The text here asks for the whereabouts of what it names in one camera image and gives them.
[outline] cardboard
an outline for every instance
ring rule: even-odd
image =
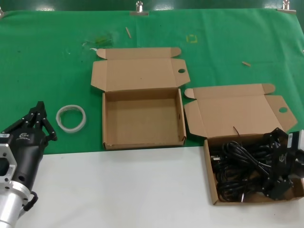
[[[202,87],[185,91],[186,97],[195,99],[185,105],[189,132],[207,138],[204,143],[204,155],[213,204],[238,203],[220,201],[211,166],[210,147],[232,140],[252,142],[277,127],[288,131],[297,123],[283,97],[270,95],[274,91],[272,84]],[[303,196],[303,184],[296,180],[293,191],[285,198],[294,200]],[[274,202],[258,194],[246,200],[249,203],[270,201]]]
[[[183,145],[186,139],[179,86],[190,81],[175,48],[98,49],[91,85],[103,94],[106,149]]]

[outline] cable bundle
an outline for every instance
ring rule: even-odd
[[[272,153],[268,144],[244,147],[235,141],[223,144],[221,151],[216,153],[217,160],[212,161],[222,198],[238,202],[248,193],[261,191],[264,180],[269,177]]]

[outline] packing tape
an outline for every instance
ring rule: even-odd
[[[62,125],[61,123],[61,115],[62,113],[68,111],[68,110],[79,110],[81,113],[82,113],[82,121],[81,123],[75,127],[75,128],[66,128],[64,125]],[[56,121],[57,121],[57,124],[59,125],[59,127],[64,130],[66,133],[75,133],[75,132],[79,132],[83,127],[84,125],[86,124],[86,113],[85,111],[83,110],[82,107],[78,106],[78,105],[67,105],[67,106],[64,106],[62,108],[59,109],[59,111],[57,112],[57,115],[56,115]]]

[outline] green mat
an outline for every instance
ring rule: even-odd
[[[102,151],[102,93],[90,86],[98,57],[90,48],[103,46],[180,47],[191,78],[182,90],[273,83],[298,120],[294,130],[304,128],[304,35],[296,15],[202,9],[155,11],[148,17],[127,11],[9,13],[0,20],[0,129],[42,100],[58,135],[45,153]],[[63,132],[55,120],[57,111],[71,104],[87,114],[86,126],[75,134]],[[64,123],[79,119],[71,114]],[[200,143],[189,136],[186,146]]]

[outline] open cardboard box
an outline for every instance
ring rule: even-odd
[[[175,48],[98,49],[91,85],[103,93],[106,149],[183,145],[186,140],[179,86],[190,81]]]
[[[282,96],[268,95],[274,91],[275,87],[272,84],[202,87],[185,91],[186,97],[196,99],[185,105],[189,131],[191,134],[207,138],[204,143],[204,154],[213,204],[239,203],[223,202],[219,198],[209,148],[232,140],[241,140],[242,143],[254,142],[277,127],[288,131],[297,123]],[[280,112],[281,108],[285,108],[286,112]],[[304,197],[302,181],[293,181],[294,187],[285,194],[286,200]],[[278,201],[256,193],[245,199],[245,202]]]

